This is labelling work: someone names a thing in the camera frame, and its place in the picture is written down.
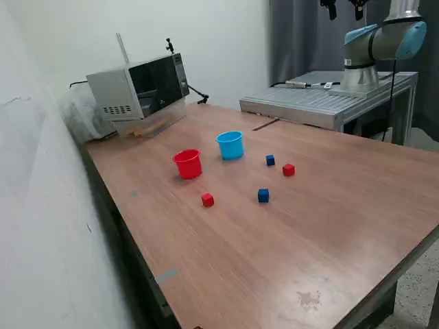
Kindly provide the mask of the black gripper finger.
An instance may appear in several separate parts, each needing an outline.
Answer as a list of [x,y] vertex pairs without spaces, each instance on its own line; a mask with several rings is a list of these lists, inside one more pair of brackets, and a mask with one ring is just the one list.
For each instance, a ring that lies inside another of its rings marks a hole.
[[363,7],[366,4],[366,0],[349,0],[350,3],[353,4],[355,9],[355,20],[360,21],[363,19],[364,16],[364,10]]
[[329,18],[335,20],[337,18],[336,0],[320,0],[320,5],[325,7],[329,12]]

